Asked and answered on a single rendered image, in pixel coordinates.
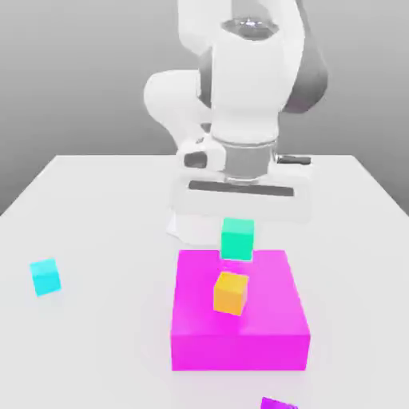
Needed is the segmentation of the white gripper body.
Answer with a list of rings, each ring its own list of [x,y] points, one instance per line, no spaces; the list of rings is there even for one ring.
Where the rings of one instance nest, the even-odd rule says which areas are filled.
[[[255,185],[234,185],[186,175],[173,183],[171,208],[179,215],[304,222],[311,216],[311,190],[311,181],[304,177],[267,177]]]

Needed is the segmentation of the small green cube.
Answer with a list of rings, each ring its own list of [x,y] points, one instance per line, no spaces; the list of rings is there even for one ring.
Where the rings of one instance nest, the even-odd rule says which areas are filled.
[[[220,240],[221,258],[250,261],[254,245],[254,230],[253,220],[224,218]]]

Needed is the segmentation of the small orange cube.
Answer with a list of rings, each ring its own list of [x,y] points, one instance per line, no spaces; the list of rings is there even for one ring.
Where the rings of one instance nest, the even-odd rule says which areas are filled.
[[[213,288],[213,310],[241,316],[248,296],[248,277],[221,272]]]

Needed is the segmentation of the small purple cube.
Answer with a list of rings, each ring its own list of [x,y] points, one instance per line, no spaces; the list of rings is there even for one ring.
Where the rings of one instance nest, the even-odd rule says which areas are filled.
[[[279,400],[263,397],[260,409],[299,409],[296,405],[281,402]]]

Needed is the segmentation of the small cyan cube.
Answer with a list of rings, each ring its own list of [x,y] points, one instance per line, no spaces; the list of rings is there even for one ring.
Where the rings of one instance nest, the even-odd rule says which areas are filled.
[[[30,265],[34,290],[37,296],[59,291],[61,281],[55,259],[40,260]]]

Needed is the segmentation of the large magenta box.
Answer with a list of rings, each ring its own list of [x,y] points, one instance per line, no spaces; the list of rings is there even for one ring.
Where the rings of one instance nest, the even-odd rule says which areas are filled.
[[[249,278],[241,316],[213,309],[222,271]],[[311,335],[285,251],[256,250],[240,262],[181,250],[170,338],[174,371],[304,370]]]

